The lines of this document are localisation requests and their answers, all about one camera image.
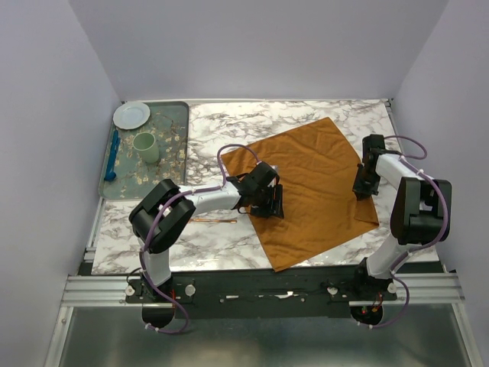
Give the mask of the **orange-brown cloth napkin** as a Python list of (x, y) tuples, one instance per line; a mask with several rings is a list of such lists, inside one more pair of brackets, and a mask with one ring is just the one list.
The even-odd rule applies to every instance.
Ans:
[(222, 155), (231, 176), (261, 159), (278, 166), (284, 218), (251, 223), (275, 271), (285, 270), (379, 226), (374, 201), (352, 191), (359, 156), (335, 123), (324, 118)]

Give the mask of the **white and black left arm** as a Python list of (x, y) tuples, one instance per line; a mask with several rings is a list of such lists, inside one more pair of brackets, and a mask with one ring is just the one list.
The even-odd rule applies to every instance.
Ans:
[(179, 187), (170, 179), (162, 180), (129, 216), (141, 244), (140, 260), (147, 279), (144, 294), (153, 302), (168, 296), (169, 248), (194, 216), (248, 207), (259, 216), (282, 218), (281, 199), (280, 176), (275, 171), (228, 177), (220, 187)]

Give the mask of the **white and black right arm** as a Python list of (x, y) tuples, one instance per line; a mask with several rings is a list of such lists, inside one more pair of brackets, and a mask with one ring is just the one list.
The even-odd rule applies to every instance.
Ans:
[(390, 234), (380, 248), (364, 258), (351, 281), (362, 299), (385, 291), (409, 257), (442, 242), (449, 234), (452, 185), (415, 168), (399, 152), (365, 148), (353, 184), (358, 201), (378, 194), (385, 179), (397, 195), (390, 214)]

